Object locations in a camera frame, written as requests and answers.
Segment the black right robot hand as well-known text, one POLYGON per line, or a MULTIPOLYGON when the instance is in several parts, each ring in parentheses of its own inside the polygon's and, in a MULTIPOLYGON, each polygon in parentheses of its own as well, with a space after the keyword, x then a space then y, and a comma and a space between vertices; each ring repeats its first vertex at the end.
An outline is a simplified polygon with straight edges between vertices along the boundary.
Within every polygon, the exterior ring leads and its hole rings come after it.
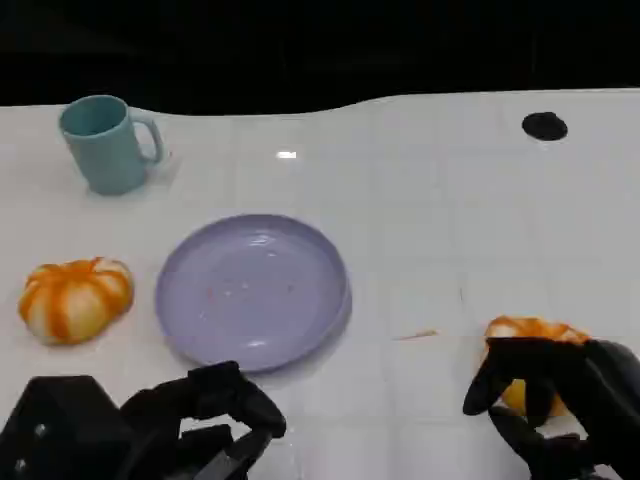
POLYGON ((582 344, 534 337, 486 341, 488 353, 463 402, 488 413, 533 479, 593 479, 598 465, 639 476, 639 359, 611 341, 582 344), (545 437, 538 427, 558 396, 587 436, 545 437))

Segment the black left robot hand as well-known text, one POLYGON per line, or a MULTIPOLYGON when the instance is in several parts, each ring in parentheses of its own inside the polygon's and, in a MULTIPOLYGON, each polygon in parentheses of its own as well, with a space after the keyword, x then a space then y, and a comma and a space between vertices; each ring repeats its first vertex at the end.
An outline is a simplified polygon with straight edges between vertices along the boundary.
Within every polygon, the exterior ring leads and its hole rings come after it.
POLYGON ((286 420, 223 362, 117 406, 91 376, 39 376, 1 431, 4 479, 244 479, 286 420))

